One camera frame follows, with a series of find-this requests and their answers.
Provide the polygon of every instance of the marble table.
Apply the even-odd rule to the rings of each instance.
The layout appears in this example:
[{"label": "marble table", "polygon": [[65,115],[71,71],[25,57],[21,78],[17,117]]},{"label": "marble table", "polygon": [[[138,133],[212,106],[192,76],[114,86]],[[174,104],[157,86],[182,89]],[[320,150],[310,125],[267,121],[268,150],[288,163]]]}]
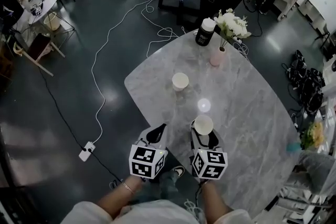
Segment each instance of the marble table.
[{"label": "marble table", "polygon": [[[272,88],[235,48],[227,45],[222,64],[210,65],[211,51],[220,41],[214,34],[209,45],[201,47],[192,32],[183,35],[136,67],[125,86],[151,126],[169,125],[167,147],[189,172],[190,123],[199,114],[213,119],[228,154],[218,190],[230,206],[255,217],[297,163],[299,154],[287,152],[286,146],[299,138]],[[172,88],[176,72],[190,79],[182,92]],[[201,99],[210,102],[210,109],[202,107]]]}]

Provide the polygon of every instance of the bracelet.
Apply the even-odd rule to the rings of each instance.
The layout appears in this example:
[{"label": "bracelet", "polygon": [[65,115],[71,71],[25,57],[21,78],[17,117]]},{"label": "bracelet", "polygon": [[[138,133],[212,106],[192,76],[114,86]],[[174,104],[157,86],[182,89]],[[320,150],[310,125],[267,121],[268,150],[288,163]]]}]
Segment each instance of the bracelet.
[{"label": "bracelet", "polygon": [[120,180],[120,181],[122,182],[122,184],[124,185],[124,187],[125,187],[126,189],[128,189],[132,194],[134,194],[134,192],[132,191],[132,189],[131,189],[129,186],[127,186],[127,184],[124,182],[123,179]]}]

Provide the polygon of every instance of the jeans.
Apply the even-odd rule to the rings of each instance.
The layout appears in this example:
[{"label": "jeans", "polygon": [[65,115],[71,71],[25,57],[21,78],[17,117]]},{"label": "jeans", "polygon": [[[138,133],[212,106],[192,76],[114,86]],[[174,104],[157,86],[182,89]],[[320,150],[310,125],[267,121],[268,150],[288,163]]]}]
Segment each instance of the jeans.
[{"label": "jeans", "polygon": [[160,180],[160,193],[155,193],[152,184],[146,182],[142,189],[136,193],[135,197],[131,200],[131,205],[141,204],[143,202],[155,201],[155,200],[169,200],[174,204],[185,208],[185,198],[179,193],[175,186],[178,179],[178,174],[175,171],[169,171],[163,173]]}]

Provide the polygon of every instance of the sneaker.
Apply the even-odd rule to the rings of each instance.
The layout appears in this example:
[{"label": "sneaker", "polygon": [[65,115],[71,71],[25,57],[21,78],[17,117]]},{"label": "sneaker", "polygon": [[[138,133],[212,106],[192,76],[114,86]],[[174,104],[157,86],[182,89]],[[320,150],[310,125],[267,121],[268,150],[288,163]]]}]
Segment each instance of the sneaker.
[{"label": "sneaker", "polygon": [[174,167],[172,169],[172,171],[177,172],[177,174],[179,175],[179,178],[180,178],[181,176],[183,176],[185,168],[182,165],[180,165],[180,166]]}]

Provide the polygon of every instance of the trash can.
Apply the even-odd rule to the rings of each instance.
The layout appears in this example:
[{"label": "trash can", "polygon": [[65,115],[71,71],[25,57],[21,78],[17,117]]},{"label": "trash can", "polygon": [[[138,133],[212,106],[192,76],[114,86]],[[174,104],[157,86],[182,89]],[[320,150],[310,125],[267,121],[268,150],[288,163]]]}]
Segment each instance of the trash can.
[{"label": "trash can", "polygon": [[49,16],[47,16],[44,19],[44,24],[51,30],[56,31],[60,27],[60,21],[59,18],[56,16],[56,13],[50,13]]}]

